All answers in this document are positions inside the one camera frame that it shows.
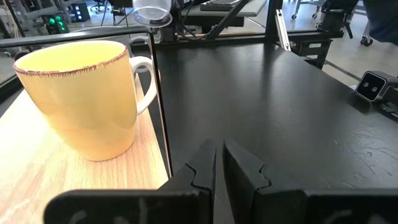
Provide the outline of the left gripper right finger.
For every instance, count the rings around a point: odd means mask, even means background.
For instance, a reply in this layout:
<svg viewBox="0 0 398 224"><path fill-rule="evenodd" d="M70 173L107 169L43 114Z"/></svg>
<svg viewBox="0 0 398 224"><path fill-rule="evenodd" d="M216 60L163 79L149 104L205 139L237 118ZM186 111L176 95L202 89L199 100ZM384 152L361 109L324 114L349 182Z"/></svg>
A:
<svg viewBox="0 0 398 224"><path fill-rule="evenodd" d="M223 169L236 224L398 224L398 189L303 189L230 139Z"/></svg>

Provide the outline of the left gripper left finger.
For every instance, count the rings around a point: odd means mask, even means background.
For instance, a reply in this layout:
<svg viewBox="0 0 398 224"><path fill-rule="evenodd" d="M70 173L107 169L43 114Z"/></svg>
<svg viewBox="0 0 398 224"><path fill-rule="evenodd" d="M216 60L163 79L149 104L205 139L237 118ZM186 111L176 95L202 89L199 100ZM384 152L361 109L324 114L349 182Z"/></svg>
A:
<svg viewBox="0 0 398 224"><path fill-rule="evenodd" d="M216 144L207 139L157 190L79 189L46 205L44 224L212 224Z"/></svg>

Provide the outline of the yellow ceramic mug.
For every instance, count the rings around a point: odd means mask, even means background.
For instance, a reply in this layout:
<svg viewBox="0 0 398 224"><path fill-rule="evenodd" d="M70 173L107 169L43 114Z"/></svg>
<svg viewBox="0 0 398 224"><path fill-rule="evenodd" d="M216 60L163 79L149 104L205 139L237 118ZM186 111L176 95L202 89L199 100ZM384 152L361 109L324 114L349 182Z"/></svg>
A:
<svg viewBox="0 0 398 224"><path fill-rule="evenodd" d="M36 50L13 69L49 126L90 161L127 151L137 117L157 95L152 59L131 57L126 45L111 40Z"/></svg>

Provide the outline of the clear plastic cup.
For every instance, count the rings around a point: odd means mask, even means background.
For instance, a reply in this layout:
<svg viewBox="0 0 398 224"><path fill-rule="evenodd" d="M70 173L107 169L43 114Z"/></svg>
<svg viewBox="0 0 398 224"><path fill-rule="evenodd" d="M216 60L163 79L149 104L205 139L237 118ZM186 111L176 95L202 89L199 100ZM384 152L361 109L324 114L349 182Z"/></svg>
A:
<svg viewBox="0 0 398 224"><path fill-rule="evenodd" d="M137 23L160 28L172 22L172 0L132 0L134 19Z"/></svg>

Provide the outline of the aluminium profile bar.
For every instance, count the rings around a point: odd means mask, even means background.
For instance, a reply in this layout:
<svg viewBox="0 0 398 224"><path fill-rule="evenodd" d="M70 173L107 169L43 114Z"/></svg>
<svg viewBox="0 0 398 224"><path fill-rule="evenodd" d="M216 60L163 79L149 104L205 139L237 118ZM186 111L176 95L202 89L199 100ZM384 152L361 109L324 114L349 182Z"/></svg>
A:
<svg viewBox="0 0 398 224"><path fill-rule="evenodd" d="M287 34L287 29L285 26L285 21L283 17L283 13L281 9L276 9L275 10L275 23L277 26L277 31L278 31L278 38L280 42L280 46L290 52L290 41L289 41L289 36Z"/></svg>

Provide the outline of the black desk leg beam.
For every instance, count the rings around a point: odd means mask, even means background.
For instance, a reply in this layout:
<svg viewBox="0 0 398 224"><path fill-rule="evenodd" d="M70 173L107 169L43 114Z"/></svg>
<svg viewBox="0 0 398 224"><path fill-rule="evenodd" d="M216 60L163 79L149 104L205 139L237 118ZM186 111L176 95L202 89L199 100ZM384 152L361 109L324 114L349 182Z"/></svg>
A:
<svg viewBox="0 0 398 224"><path fill-rule="evenodd" d="M222 30L237 16L241 9L249 2L249 0L239 0L239 2L224 16L224 18L214 26L205 36L206 40L215 40Z"/></svg>

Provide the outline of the grey desk with keyboard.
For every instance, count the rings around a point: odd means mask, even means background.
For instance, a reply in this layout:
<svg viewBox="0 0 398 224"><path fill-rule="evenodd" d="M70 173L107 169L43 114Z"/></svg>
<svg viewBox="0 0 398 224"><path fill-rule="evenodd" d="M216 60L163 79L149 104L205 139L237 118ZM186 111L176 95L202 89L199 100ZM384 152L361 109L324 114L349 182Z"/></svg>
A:
<svg viewBox="0 0 398 224"><path fill-rule="evenodd" d="M265 6L267 0L252 0L248 2L238 13L237 17L256 17ZM228 14L226 11L201 11L200 6L192 6L188 16L211 16L224 17Z"/></svg>

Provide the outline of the black keyboard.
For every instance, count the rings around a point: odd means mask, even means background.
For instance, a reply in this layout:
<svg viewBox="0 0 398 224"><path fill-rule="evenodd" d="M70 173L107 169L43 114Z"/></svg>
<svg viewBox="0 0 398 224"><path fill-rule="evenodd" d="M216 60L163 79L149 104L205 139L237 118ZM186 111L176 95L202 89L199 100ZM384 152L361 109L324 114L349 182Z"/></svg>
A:
<svg viewBox="0 0 398 224"><path fill-rule="evenodd" d="M240 0L209 0L200 4L201 11L230 11Z"/></svg>

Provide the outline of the black computer with white lights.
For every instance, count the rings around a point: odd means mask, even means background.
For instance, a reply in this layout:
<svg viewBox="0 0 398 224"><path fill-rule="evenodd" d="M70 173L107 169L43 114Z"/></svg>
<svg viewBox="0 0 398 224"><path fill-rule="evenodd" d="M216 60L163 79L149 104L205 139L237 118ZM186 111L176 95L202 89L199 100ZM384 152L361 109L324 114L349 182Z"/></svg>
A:
<svg viewBox="0 0 398 224"><path fill-rule="evenodd" d="M90 13L88 12L86 2L72 4L71 7L74 15L74 22L85 22L90 20Z"/></svg>

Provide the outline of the dark rolling chair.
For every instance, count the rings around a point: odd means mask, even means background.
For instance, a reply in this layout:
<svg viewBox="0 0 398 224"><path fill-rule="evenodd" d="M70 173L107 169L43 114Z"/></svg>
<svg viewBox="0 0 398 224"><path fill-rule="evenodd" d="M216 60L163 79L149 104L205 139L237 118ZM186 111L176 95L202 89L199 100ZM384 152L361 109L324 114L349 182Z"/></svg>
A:
<svg viewBox="0 0 398 224"><path fill-rule="evenodd" d="M317 28L325 32L339 32L358 1L326 0ZM369 35L379 42L398 46L398 0L363 0L363 4L369 22Z"/></svg>

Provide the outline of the black computer with green lights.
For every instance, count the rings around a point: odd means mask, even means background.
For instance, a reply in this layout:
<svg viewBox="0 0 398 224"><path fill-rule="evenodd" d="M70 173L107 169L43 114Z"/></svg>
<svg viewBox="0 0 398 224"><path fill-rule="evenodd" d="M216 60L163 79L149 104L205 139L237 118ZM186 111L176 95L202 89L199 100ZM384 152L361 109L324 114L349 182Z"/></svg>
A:
<svg viewBox="0 0 398 224"><path fill-rule="evenodd" d="M50 35L66 34L70 32L62 12L43 15L42 19Z"/></svg>

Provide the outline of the black metal table frame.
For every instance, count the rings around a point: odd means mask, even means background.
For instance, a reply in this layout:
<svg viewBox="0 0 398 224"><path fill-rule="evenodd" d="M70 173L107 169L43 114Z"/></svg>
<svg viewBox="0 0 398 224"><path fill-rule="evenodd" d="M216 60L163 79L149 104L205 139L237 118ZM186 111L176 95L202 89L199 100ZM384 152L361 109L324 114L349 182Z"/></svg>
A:
<svg viewBox="0 0 398 224"><path fill-rule="evenodd" d="M160 28L160 42L158 46L179 47L199 46L211 44L254 44L270 43L280 46L277 26L275 23L275 10L281 9L283 0L267 0L268 5L265 29L262 32L235 32L224 33L229 27L242 27L244 20L248 17L235 17L219 34L215 40L206 40L205 36L224 17L199 17L188 16L194 3L185 9L180 5L182 0L173 0L172 23ZM319 29L287 30L291 52L303 57L309 64L321 69L325 64L330 45L334 39L343 37L344 32L325 32Z"/></svg>

